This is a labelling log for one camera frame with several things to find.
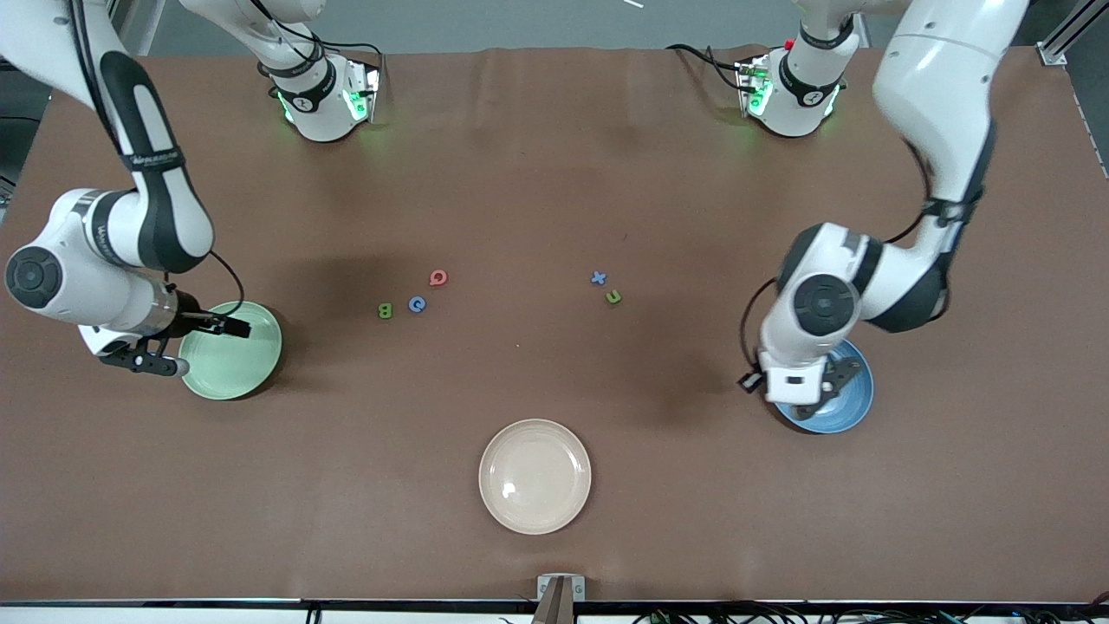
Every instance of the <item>white plate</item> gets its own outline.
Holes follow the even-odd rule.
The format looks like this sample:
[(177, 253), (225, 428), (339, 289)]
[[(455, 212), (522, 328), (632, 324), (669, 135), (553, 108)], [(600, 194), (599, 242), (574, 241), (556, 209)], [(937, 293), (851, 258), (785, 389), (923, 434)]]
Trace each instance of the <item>white plate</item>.
[(481, 456), (478, 489), (497, 522), (525, 535), (570, 523), (589, 498), (589, 456), (569, 429), (531, 419), (492, 438)]

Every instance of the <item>blue bowl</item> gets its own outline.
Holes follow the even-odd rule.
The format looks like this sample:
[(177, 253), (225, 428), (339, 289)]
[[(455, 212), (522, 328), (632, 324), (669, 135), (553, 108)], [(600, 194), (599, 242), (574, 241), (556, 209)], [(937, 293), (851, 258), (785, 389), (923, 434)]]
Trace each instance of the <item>blue bowl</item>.
[(833, 361), (843, 358), (858, 358), (863, 370), (840, 391), (840, 397), (825, 403), (811, 418), (798, 420), (793, 415), (793, 406), (774, 403), (779, 412), (791, 423), (813, 433), (843, 433), (863, 421), (874, 403), (874, 376), (866, 358), (851, 341), (843, 341), (828, 354)]

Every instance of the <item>brown table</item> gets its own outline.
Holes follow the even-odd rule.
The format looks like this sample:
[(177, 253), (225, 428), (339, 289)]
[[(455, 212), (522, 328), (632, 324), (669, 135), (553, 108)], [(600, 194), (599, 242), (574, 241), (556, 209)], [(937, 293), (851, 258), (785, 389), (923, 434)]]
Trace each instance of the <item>brown table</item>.
[[(396, 57), (383, 123), (333, 144), (282, 121), (251, 59), (144, 60), (286, 362), (210, 402), (0, 297), (0, 599), (513, 597), (572, 571), (603, 600), (1088, 600), (1109, 579), (1109, 209), (1067, 74), (1031, 50), (997, 76), (950, 315), (854, 335), (867, 420), (805, 436), (735, 387), (740, 311), (800, 229), (887, 236), (917, 211), (878, 58), (784, 140), (674, 52)], [(55, 96), (0, 253), (63, 191), (128, 182)], [(215, 263), (176, 280), (234, 295)], [(581, 515), (539, 538), (476, 489), (525, 418), (593, 463)]]

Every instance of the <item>green plate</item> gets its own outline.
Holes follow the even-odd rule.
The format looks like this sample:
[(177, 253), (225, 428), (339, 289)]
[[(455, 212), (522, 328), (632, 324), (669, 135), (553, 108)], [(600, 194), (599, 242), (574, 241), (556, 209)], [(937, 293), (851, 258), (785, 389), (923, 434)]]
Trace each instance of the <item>green plate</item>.
[[(226, 314), (234, 300), (212, 308)], [(281, 358), (281, 326), (268, 309), (244, 300), (233, 319), (251, 325), (251, 338), (192, 333), (181, 340), (177, 357), (189, 362), (182, 378), (189, 390), (205, 399), (236, 399), (262, 386)]]

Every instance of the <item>plate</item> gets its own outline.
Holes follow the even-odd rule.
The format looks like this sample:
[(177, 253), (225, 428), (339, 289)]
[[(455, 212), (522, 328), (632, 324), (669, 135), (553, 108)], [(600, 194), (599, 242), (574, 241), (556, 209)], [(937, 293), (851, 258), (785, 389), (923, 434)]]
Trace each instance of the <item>plate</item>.
[(578, 515), (592, 479), (589, 456), (572, 431), (530, 419), (500, 430), (486, 447), (478, 489), (497, 522), (517, 533), (542, 535)]
[[(225, 315), (234, 300), (211, 310)], [(192, 333), (181, 339), (177, 357), (189, 362), (182, 378), (189, 390), (213, 401), (237, 399), (266, 381), (281, 358), (281, 326), (272, 311), (250, 300), (231, 316), (251, 325), (251, 338)]]
[(793, 416), (793, 406), (774, 405), (790, 422), (813, 433), (843, 433), (861, 423), (874, 403), (874, 376), (863, 354), (851, 341), (845, 340), (828, 352), (828, 358), (832, 360), (858, 358), (863, 361), (863, 370), (840, 390), (840, 397), (825, 403), (805, 420), (798, 420)]

